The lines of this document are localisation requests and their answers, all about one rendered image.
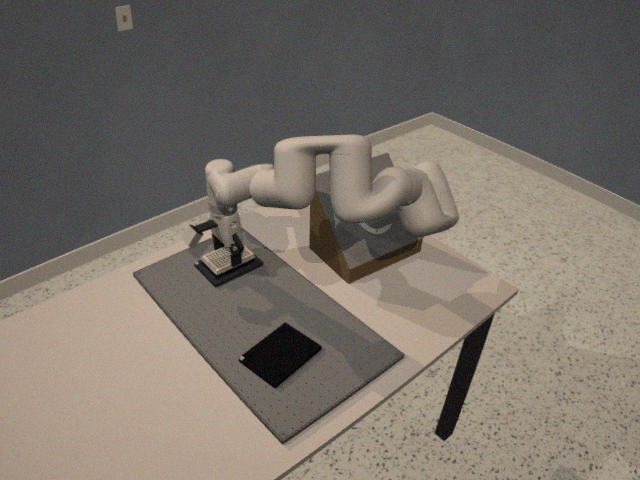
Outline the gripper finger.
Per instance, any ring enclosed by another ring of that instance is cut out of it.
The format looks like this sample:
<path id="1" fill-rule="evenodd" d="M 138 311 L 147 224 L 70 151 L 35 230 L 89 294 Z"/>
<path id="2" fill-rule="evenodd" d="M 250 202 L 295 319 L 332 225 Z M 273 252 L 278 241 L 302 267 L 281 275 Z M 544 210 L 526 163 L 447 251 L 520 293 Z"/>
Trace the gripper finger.
<path id="1" fill-rule="evenodd" d="M 217 250 L 217 249 L 219 249 L 219 248 L 224 247 L 224 244 L 223 244 L 223 243 L 222 243 L 218 238 L 216 238 L 216 237 L 213 235 L 213 233 L 212 233 L 212 237 L 214 238 L 214 239 L 213 239 L 213 243 L 214 243 L 214 250 Z"/>
<path id="2" fill-rule="evenodd" d="M 241 259 L 240 259 L 240 254 L 239 253 L 243 252 L 244 245 L 242 244 L 242 242 L 240 241 L 240 239 L 239 239 L 239 237 L 237 236 L 236 233 L 233 234 L 232 237 L 233 237 L 233 240 L 234 240 L 235 243 L 231 244 L 231 248 L 229 248 L 229 249 L 231 251 L 231 255 L 230 255 L 230 257 L 231 257 L 231 266 L 234 267 L 237 264 L 239 264 L 240 262 L 242 263 L 242 256 L 241 256 Z M 233 250 L 233 246 L 235 246 L 235 245 L 237 246 L 237 250 L 234 251 Z"/>

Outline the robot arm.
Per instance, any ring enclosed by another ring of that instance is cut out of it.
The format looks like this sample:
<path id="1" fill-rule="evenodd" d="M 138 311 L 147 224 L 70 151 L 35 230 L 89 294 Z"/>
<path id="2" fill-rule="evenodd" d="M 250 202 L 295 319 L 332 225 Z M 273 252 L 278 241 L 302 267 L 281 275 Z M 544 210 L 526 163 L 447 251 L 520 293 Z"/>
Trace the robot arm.
<path id="1" fill-rule="evenodd" d="M 235 172 L 229 160 L 209 162 L 205 175 L 210 212 L 234 214 L 237 204 L 251 197 L 262 207 L 306 208 L 316 193 L 319 154 L 329 154 L 331 205 L 343 222 L 358 223 L 365 232 L 379 235 L 401 220 L 409 236 L 424 237 L 446 231 L 459 220 L 447 179 L 437 163 L 389 167 L 372 182 L 372 146 L 361 135 L 282 140 L 274 148 L 274 166 L 260 164 Z"/>

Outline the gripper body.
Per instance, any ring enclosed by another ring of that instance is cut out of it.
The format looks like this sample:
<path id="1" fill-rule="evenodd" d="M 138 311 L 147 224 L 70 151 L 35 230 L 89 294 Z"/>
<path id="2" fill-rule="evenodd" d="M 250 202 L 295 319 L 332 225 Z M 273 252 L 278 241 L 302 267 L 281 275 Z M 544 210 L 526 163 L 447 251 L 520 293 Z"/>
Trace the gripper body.
<path id="1" fill-rule="evenodd" d="M 237 234 L 241 242 L 243 242 L 241 222 L 237 209 L 234 214 L 228 215 L 216 215 L 210 212 L 210 220 L 218 224 L 217 227 L 212 228 L 211 231 L 216 238 L 218 238 L 225 246 L 231 248 L 233 240 L 233 234 Z"/>

